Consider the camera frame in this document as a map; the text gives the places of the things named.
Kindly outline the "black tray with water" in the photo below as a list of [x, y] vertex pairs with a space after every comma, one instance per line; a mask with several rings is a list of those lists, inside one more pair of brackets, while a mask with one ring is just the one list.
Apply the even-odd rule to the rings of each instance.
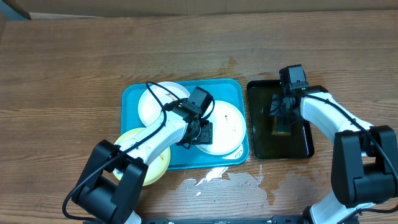
[[255, 80], [247, 85], [252, 149], [257, 159], [306, 159], [314, 155], [310, 123], [282, 121], [283, 133], [274, 134], [279, 118], [269, 116], [274, 94], [281, 94], [279, 80]]

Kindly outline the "blue plastic tray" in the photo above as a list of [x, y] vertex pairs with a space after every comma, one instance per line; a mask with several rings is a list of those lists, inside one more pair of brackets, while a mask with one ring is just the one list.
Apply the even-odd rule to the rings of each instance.
[[[243, 90], [241, 88], [241, 85], [236, 80], [232, 78], [218, 78], [209, 80], [179, 81], [175, 83], [178, 83], [181, 86], [185, 87], [190, 94], [197, 86], [203, 88], [213, 96], [215, 101], [226, 101], [237, 107], [237, 109], [242, 112], [243, 117], [246, 120], [244, 112]], [[156, 86], [161, 87], [176, 96], [170, 90], [159, 85], [159, 83]], [[125, 133], [134, 128], [146, 127], [144, 126], [138, 115], [139, 99], [146, 90], [150, 91], [150, 93], [154, 96], [160, 106], [162, 105], [162, 103], [160, 102], [158, 97], [155, 96], [151, 88], [146, 87], [145, 84], [133, 84], [127, 87], [122, 95], [121, 100], [122, 133]], [[213, 103], [213, 109], [208, 114], [209, 116], [211, 116], [211, 113], [214, 109], [215, 102]], [[170, 170], [238, 165], [243, 163], [247, 159], [250, 152], [249, 141], [247, 137], [247, 127], [246, 135], [243, 139], [242, 144], [236, 150], [229, 154], [214, 156], [203, 152], [197, 147], [197, 145], [192, 145], [190, 149], [185, 149], [182, 146], [177, 146], [176, 144], [173, 144], [171, 145], [170, 150]]]

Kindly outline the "green yellow sponge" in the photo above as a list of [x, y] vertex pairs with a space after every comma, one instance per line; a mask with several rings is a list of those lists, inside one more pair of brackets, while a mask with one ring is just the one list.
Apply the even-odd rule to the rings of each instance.
[[276, 136], [290, 136], [291, 123], [285, 118], [274, 117], [272, 125], [272, 134]]

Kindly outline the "large white plate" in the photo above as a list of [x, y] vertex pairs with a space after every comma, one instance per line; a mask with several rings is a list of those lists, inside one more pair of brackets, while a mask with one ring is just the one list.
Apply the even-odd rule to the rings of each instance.
[[242, 112], [231, 103], [216, 100], [215, 109], [208, 118], [213, 125], [212, 144], [197, 147], [207, 154], [221, 156], [236, 150], [246, 135], [246, 121]]

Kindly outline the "small white plate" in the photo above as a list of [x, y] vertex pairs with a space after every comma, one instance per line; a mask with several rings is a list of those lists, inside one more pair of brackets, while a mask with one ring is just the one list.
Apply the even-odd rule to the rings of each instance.
[[[158, 86], [152, 86], [151, 90], [155, 94], [156, 97], [160, 100], [162, 105], [166, 103], [171, 103], [172, 101], [177, 100], [177, 98], [188, 98], [190, 96], [189, 91], [175, 82], [160, 82], [159, 85], [165, 87], [170, 90], [173, 94], [164, 90]], [[144, 126], [148, 126], [152, 124], [161, 114], [161, 107], [154, 98], [154, 96], [150, 93], [149, 90], [146, 90], [139, 99], [138, 103], [138, 115]]]

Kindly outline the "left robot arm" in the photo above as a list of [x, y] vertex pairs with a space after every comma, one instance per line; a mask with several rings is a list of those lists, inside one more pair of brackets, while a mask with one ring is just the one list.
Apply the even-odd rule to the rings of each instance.
[[135, 136], [119, 144], [99, 142], [64, 202], [91, 214], [84, 222], [141, 223], [135, 209], [149, 165], [173, 144], [190, 148], [212, 142], [212, 123], [201, 117], [201, 109], [168, 105]]

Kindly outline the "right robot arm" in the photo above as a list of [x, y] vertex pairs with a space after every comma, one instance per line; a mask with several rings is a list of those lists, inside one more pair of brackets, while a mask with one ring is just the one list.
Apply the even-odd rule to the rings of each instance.
[[304, 119], [332, 143], [330, 193], [303, 212], [303, 223], [357, 223], [364, 212], [397, 197], [397, 136], [387, 125], [374, 126], [338, 104], [322, 86], [272, 96], [270, 116]]

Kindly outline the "yellow plate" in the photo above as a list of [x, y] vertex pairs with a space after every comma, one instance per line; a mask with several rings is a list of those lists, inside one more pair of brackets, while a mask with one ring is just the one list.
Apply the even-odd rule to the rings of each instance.
[[[134, 128], [126, 133], [122, 134], [115, 142], [115, 144], [120, 143], [126, 139], [129, 139], [139, 132], [141, 132], [144, 128]], [[171, 160], [171, 150], [168, 147], [159, 157], [157, 157], [148, 167], [146, 177], [144, 179], [143, 186], [147, 186], [153, 184], [157, 180], [159, 180], [167, 171]]]

